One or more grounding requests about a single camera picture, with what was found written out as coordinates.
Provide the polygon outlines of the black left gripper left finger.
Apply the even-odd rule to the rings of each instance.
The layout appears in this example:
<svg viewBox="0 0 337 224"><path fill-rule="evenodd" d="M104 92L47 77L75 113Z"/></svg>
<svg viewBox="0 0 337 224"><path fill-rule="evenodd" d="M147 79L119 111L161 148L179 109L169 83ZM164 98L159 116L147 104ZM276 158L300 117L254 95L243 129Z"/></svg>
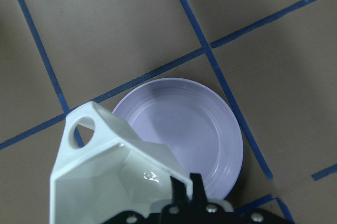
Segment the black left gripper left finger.
<svg viewBox="0 0 337 224"><path fill-rule="evenodd" d="M172 188L172 204L174 205L188 205L189 198L186 192L186 185L178 179L170 176Z"/></svg>

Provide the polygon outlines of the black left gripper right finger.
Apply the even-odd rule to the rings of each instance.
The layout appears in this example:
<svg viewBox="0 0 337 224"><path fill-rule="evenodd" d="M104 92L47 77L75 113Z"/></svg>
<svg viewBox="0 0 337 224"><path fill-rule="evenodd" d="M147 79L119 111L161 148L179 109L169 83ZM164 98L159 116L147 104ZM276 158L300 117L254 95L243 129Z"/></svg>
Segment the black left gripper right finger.
<svg viewBox="0 0 337 224"><path fill-rule="evenodd" d="M207 200L202 175L190 173L190 179L193 182L192 200Z"/></svg>

